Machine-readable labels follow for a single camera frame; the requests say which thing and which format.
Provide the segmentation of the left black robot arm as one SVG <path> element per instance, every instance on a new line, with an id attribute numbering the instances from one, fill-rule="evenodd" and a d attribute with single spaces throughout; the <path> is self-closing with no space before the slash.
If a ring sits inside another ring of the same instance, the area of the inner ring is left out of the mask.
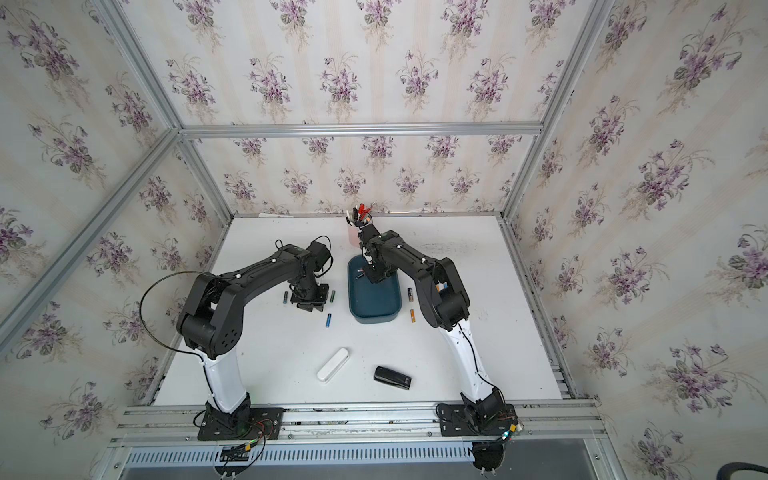
<path id="1" fill-rule="evenodd" d="M 202 356 L 210 407 L 233 416 L 250 405 L 236 354 L 247 305 L 286 283 L 291 304 L 303 311 L 321 312 L 330 287 L 319 278 L 332 265 L 330 238 L 322 235 L 306 248 L 278 242 L 272 255 L 249 266 L 222 274 L 197 275 L 177 321 L 177 331 L 185 345 Z"/>

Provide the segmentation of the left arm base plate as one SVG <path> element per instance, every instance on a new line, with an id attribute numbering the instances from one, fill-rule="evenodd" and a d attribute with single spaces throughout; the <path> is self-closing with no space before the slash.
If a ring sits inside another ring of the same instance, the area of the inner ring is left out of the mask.
<path id="1" fill-rule="evenodd" d="M 255 440 L 264 435 L 268 440 L 279 436 L 283 420 L 283 408 L 250 408 L 248 414 L 243 410 L 233 414 L 224 414 L 207 404 L 204 411 L 193 419 L 198 429 L 199 441 Z"/>

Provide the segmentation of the aluminium front rail frame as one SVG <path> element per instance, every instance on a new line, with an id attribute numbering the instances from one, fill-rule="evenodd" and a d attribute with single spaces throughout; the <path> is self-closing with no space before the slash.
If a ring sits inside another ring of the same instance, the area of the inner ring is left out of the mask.
<path id="1" fill-rule="evenodd" d="M 460 406 L 436 402 L 267 405 L 257 417 L 242 439 L 202 440 L 197 407 L 130 407 L 94 477 L 198 468 L 212 479 L 244 479 L 266 467 L 450 464 L 480 479 L 540 471 L 625 475 L 590 400 L 512 403 L 481 430 L 468 425 Z"/>

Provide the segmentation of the black stapler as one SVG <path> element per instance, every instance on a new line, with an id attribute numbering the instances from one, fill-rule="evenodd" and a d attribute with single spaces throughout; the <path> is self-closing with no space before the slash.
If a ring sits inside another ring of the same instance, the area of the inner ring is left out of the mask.
<path id="1" fill-rule="evenodd" d="M 376 367 L 373 374 L 373 379 L 376 382 L 382 383 L 384 385 L 404 390 L 409 390 L 412 384 L 412 378 L 410 376 L 384 366 Z"/>

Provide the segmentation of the pens in cup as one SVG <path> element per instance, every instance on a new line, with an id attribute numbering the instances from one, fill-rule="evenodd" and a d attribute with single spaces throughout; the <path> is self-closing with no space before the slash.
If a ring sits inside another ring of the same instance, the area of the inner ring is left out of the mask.
<path id="1" fill-rule="evenodd" d="M 354 228 L 363 228 L 364 226 L 372 223 L 371 210 L 364 203 L 360 203 L 358 206 L 352 208 L 346 214 L 347 224 Z"/>

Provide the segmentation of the teal plastic storage box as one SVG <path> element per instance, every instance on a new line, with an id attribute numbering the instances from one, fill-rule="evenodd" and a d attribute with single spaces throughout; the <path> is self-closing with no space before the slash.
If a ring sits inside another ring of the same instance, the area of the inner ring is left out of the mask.
<path id="1" fill-rule="evenodd" d="M 372 283 L 363 271 L 365 260 L 352 257 L 347 264 L 348 305 L 353 317 L 363 325 L 394 320 L 402 308 L 401 287 L 396 275 Z"/>

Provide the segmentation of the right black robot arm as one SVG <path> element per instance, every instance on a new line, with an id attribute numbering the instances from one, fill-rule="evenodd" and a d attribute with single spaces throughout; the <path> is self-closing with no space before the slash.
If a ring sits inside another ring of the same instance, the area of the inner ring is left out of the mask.
<path id="1" fill-rule="evenodd" d="M 475 345 L 470 298 L 455 263 L 423 254 L 395 231 L 380 232 L 373 224 L 360 225 L 358 238 L 366 279 L 381 283 L 402 272 L 413 281 L 423 318 L 444 336 L 463 373 L 460 396 L 466 416 L 485 421 L 499 415 L 505 398 L 489 379 Z"/>

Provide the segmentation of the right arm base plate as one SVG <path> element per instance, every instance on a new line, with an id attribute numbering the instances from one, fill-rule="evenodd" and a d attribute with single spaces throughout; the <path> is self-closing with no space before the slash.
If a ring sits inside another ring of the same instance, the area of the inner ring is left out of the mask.
<path id="1" fill-rule="evenodd" d="M 509 438 L 522 430 L 511 404 L 483 410 L 472 405 L 438 403 L 434 411 L 442 437 Z"/>

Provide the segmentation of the white rectangular case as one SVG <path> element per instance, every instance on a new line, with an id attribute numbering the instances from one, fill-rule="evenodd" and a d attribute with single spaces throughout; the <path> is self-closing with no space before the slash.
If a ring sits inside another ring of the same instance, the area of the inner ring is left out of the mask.
<path id="1" fill-rule="evenodd" d="M 337 350 L 317 371 L 316 378 L 322 383 L 330 381 L 348 362 L 350 351 L 347 348 Z"/>

